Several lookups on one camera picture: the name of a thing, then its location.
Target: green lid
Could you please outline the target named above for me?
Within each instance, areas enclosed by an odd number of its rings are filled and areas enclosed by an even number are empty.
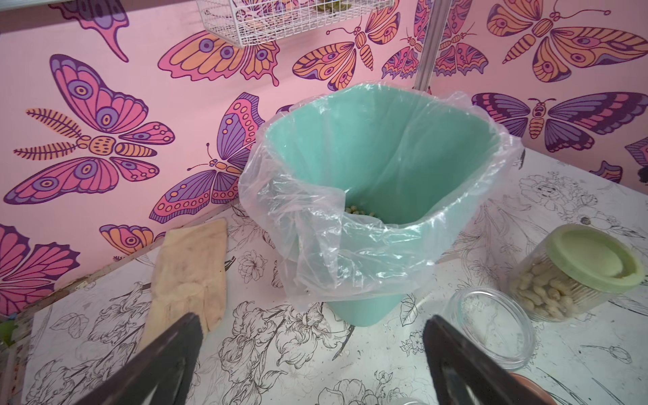
[[[566,275],[603,292],[623,293],[643,280],[643,266],[624,244],[584,225],[562,225],[546,239],[547,255]]]

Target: jar of peanuts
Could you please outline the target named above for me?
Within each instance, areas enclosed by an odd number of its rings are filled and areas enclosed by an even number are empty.
[[[583,225],[554,229],[509,274],[508,294],[531,319],[564,321],[643,280],[641,262],[621,242]]]

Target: plastic bag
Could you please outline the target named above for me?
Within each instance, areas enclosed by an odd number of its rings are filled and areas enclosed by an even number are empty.
[[[404,294],[433,278],[521,153],[465,94],[440,100],[364,83],[261,126],[240,202],[284,257],[293,304]],[[351,205],[376,218],[346,213]]]

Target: jar lid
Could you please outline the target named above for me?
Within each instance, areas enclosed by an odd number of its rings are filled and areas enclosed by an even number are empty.
[[[594,290],[620,294],[643,280],[643,266],[630,249],[598,229],[562,225],[549,234],[546,245],[556,267]]]
[[[500,367],[524,367],[535,349],[534,329],[522,307],[489,287],[464,288],[449,300],[443,316]]]

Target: butterfly wallpaper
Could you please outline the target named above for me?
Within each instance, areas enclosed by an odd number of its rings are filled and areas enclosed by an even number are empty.
[[[194,0],[0,13],[0,224],[75,255],[18,304],[0,290],[0,306],[20,311],[235,200],[257,130],[278,111],[369,80],[411,88],[432,5],[396,0],[244,49],[205,31]],[[27,259],[12,264],[23,277]]]
[[[647,16],[637,1],[454,0],[431,93],[465,92],[526,147],[648,194]]]

